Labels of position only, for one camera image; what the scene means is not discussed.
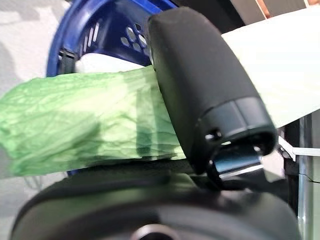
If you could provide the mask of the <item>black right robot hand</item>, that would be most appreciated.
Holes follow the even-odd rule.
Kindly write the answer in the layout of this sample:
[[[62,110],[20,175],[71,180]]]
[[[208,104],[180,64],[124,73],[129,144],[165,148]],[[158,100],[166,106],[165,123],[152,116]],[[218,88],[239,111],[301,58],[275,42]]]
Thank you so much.
[[[5,96],[16,175],[80,169],[19,211],[12,240],[298,240],[261,158],[277,131],[200,13],[147,22],[151,65],[33,79]]]

